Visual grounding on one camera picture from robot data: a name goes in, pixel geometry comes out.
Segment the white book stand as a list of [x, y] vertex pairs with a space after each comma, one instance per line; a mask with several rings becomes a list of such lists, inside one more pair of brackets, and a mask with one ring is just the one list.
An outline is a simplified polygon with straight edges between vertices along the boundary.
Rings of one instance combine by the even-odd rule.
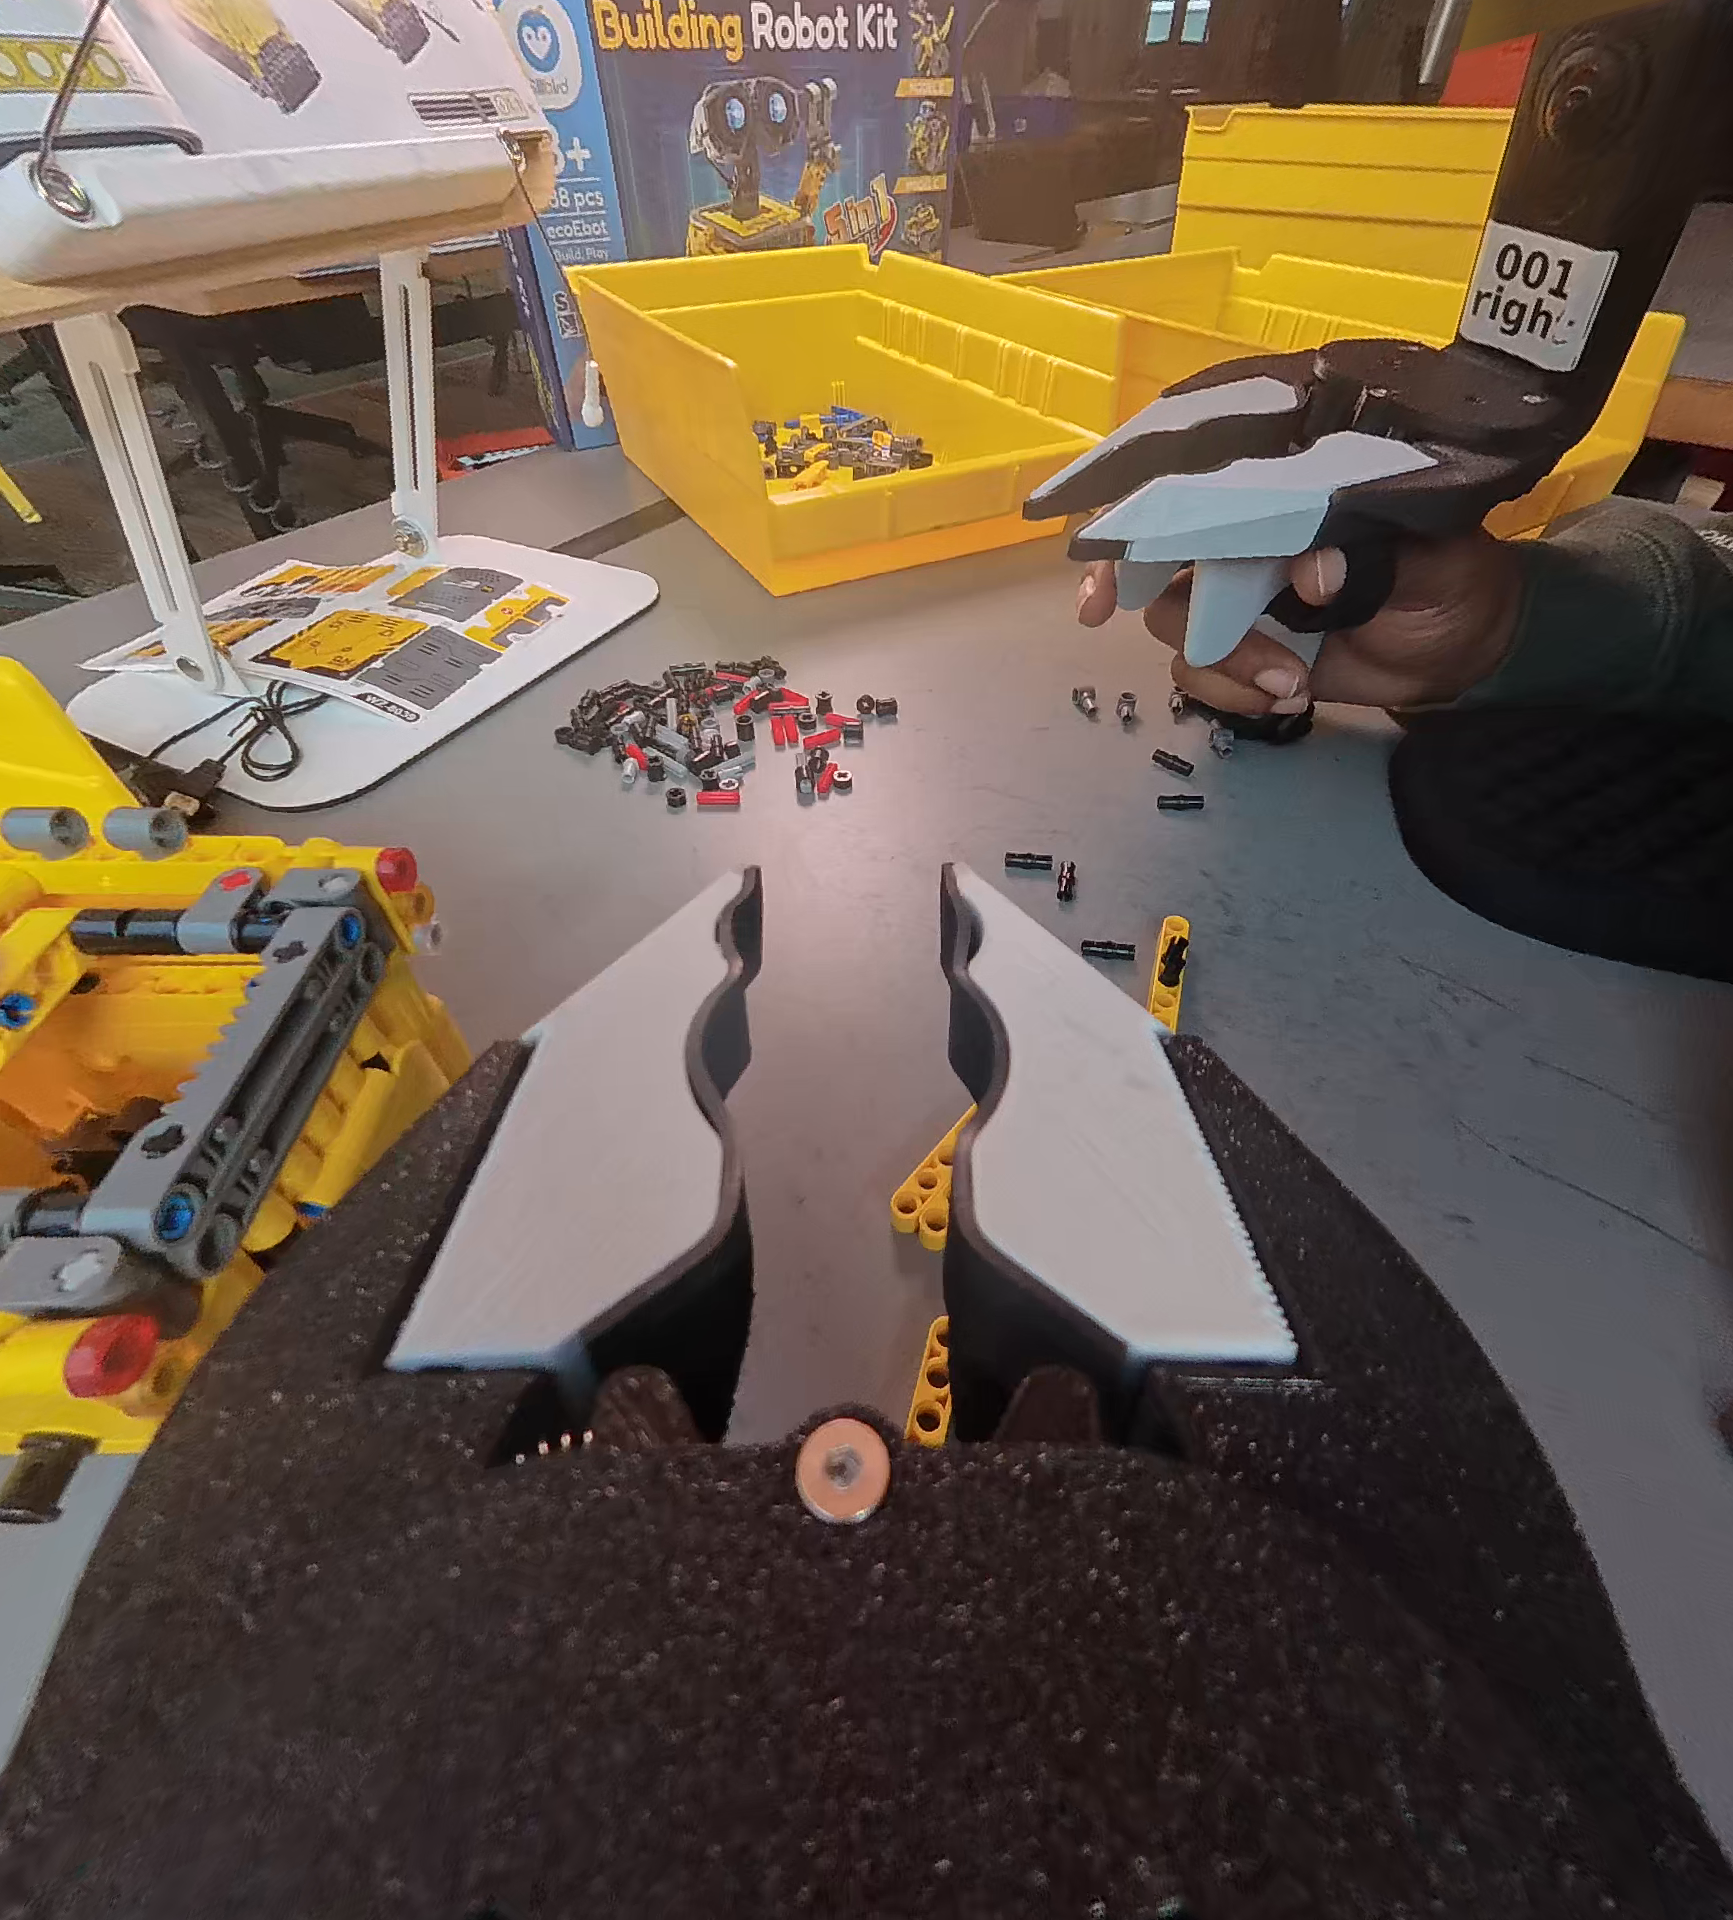
[[[84, 662], [73, 742], [227, 757], [266, 695], [302, 699], [298, 760], [224, 788], [338, 805], [653, 608], [637, 571], [442, 531], [427, 257], [517, 228], [553, 180], [492, 4], [0, 4], [0, 333], [52, 327], [151, 612]], [[204, 603], [123, 316], [368, 267], [390, 546]]]

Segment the lego instruction booklet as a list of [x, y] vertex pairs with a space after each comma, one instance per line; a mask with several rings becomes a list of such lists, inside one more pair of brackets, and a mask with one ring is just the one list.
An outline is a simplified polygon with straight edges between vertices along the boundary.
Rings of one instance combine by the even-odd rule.
[[482, 4], [0, 2], [0, 163], [38, 147], [91, 14], [66, 148], [265, 152], [542, 131]]

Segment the colourful lego set box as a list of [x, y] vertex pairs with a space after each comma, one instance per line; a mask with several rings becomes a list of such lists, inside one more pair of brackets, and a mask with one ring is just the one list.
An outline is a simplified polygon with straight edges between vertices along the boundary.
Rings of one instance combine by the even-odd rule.
[[591, 2], [628, 258], [944, 260], [950, 2]]

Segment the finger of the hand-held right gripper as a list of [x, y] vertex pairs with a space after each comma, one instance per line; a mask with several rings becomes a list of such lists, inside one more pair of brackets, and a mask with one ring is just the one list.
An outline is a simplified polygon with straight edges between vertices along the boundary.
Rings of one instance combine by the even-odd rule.
[[1023, 503], [1023, 519], [1094, 515], [1172, 475], [1208, 475], [1295, 453], [1312, 375], [1254, 375], [1158, 396]]
[[1335, 433], [1281, 457], [1160, 476], [1088, 523], [1073, 556], [1111, 558], [1140, 588], [1212, 564], [1219, 610], [1264, 610], [1289, 584], [1291, 560], [1316, 545], [1337, 492], [1435, 464], [1415, 444]]

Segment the yellow grey sticker sheet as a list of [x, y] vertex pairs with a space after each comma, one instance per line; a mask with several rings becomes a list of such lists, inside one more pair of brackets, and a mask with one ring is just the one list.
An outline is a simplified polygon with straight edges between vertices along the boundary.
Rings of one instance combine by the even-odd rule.
[[401, 725], [484, 712], [510, 662], [545, 662], [591, 596], [499, 566], [284, 563], [203, 608], [217, 656], [266, 685]]

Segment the pile of red black lego pieces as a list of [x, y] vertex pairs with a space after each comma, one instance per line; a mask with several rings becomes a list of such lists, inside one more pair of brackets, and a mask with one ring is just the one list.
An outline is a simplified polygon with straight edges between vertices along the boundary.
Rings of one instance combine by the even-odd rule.
[[607, 760], [620, 788], [660, 788], [670, 811], [734, 811], [764, 754], [786, 768], [793, 799], [855, 793], [866, 738], [900, 718], [890, 692], [852, 700], [802, 690], [769, 652], [691, 658], [582, 690], [553, 730], [558, 748]]

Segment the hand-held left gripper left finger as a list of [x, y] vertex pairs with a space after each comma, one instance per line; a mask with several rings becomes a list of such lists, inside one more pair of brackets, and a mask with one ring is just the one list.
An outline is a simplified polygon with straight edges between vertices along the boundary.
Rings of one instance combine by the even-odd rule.
[[387, 1355], [397, 1375], [510, 1375], [540, 1434], [658, 1370], [727, 1436], [752, 1319], [729, 1097], [750, 1059], [763, 876], [729, 870], [522, 1034]]

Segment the yellow lego vehicle model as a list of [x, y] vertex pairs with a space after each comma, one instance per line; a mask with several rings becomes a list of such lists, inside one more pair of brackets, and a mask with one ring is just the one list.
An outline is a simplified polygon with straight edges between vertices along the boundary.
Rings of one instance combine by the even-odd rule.
[[142, 1453], [265, 1271], [464, 1075], [405, 846], [0, 819], [0, 1525]]

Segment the pile of grey blue lego pieces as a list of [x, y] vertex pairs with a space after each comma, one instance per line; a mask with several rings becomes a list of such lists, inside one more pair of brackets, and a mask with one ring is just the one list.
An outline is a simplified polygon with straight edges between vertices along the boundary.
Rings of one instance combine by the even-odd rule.
[[750, 438], [771, 499], [925, 473], [937, 461], [923, 436], [896, 433], [881, 415], [842, 400], [785, 419], [757, 419]]

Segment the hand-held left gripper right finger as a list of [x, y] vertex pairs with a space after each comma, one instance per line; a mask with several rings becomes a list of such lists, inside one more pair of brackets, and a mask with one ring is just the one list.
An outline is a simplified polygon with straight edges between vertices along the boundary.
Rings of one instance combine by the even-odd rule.
[[954, 1429], [995, 1439], [1068, 1370], [1114, 1439], [1153, 1375], [1291, 1381], [1302, 1345], [1190, 1100], [1176, 1036], [969, 864], [947, 862], [954, 1151], [942, 1299]]

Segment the black lego pins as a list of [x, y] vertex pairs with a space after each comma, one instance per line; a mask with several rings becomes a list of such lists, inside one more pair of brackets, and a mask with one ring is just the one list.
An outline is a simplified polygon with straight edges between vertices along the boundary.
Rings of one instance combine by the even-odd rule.
[[[1195, 767], [1180, 753], [1156, 748], [1152, 760], [1153, 767], [1176, 780], [1177, 787], [1194, 780]], [[1161, 814], [1204, 813], [1206, 807], [1208, 799], [1201, 793], [1190, 790], [1187, 787], [1158, 795], [1158, 811]], [[1077, 862], [1071, 858], [1060, 858], [1038, 851], [1006, 851], [1002, 857], [1002, 868], [1009, 876], [1051, 876], [1055, 901], [1063, 908], [1068, 908], [1077, 901]], [[1137, 958], [1140, 945], [1136, 941], [1086, 936], [1081, 941], [1078, 953], [1083, 958], [1092, 962], [1128, 966]]]

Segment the black bumpy cushion pad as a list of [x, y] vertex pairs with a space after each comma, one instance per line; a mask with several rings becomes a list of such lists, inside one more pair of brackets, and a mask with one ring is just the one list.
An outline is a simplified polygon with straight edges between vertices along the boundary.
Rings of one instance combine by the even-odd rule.
[[1389, 797], [1417, 870], [1478, 917], [1733, 987], [1733, 725], [1427, 714], [1395, 746]]

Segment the person's right hand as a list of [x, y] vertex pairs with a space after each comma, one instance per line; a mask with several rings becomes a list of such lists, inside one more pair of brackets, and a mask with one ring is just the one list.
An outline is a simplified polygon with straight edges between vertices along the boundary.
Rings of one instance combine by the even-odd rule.
[[1144, 622], [1174, 654], [1174, 685], [1217, 712], [1293, 716], [1317, 702], [1444, 709], [1510, 656], [1535, 553], [1531, 542], [1493, 541], [1484, 533], [1405, 541], [1381, 610], [1359, 628], [1333, 627], [1312, 665], [1266, 630], [1249, 633], [1212, 667], [1190, 665], [1184, 648], [1191, 571], [1176, 574], [1167, 592], [1144, 610]]

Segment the small black clip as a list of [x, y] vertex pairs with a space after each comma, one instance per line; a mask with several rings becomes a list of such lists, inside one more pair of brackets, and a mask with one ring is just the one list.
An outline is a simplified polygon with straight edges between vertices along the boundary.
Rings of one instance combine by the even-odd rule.
[[224, 763], [204, 759], [191, 768], [173, 768], [158, 759], [138, 759], [120, 771], [120, 780], [134, 795], [137, 805], [177, 814], [191, 833], [211, 833], [214, 820], [214, 793], [224, 775]]

